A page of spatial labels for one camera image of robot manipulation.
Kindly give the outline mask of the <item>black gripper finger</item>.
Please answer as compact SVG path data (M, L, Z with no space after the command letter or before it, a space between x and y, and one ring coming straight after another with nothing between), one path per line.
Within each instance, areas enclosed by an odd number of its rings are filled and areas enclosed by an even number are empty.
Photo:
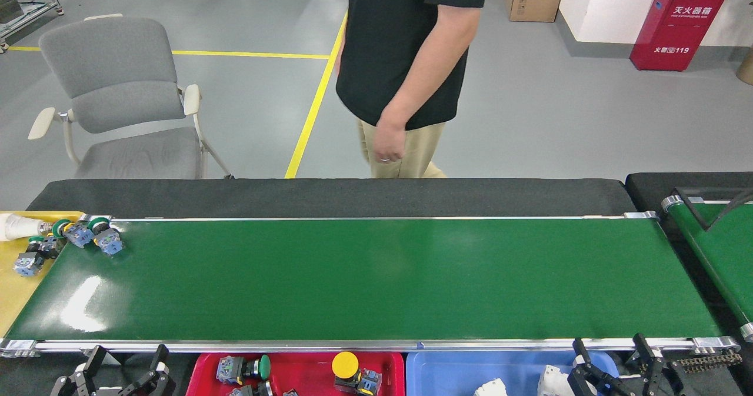
M575 338L572 346L576 359L575 366L568 374L568 385L574 395L611 395L611 391L621 388L621 379L602 371L592 363L582 339Z
M108 350L97 345L91 351L87 362L80 364L71 375L62 375L55 381L50 395L94 395L96 385L94 377L102 366Z
M118 391L118 395L173 395L176 383L170 377L166 345L158 345L149 370L139 379Z
M685 370L678 364L667 361L660 350L651 348L640 332L635 334L632 340L638 353L638 360L642 361L645 371L640 375L625 377L625 385L629 394L688 394L688 386L682 382L685 377Z

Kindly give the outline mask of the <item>person's left hand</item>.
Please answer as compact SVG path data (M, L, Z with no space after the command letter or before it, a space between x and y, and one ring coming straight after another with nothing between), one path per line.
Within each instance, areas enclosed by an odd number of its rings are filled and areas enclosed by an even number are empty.
M381 163L403 160L405 154L406 122L402 119L380 119L373 135L374 157Z

